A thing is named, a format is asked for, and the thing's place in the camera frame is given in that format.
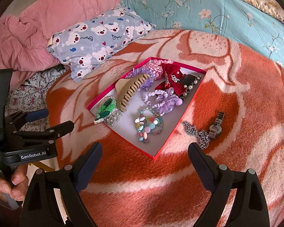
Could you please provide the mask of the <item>person's left hand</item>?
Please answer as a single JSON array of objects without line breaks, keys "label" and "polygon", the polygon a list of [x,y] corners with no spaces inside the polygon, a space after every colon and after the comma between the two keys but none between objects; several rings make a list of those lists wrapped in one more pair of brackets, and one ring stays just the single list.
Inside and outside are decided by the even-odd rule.
[{"label": "person's left hand", "polygon": [[7,202],[4,194],[8,194],[16,201],[24,201],[27,193],[29,179],[27,177],[28,165],[19,165],[11,176],[11,184],[0,177],[0,199]]}]

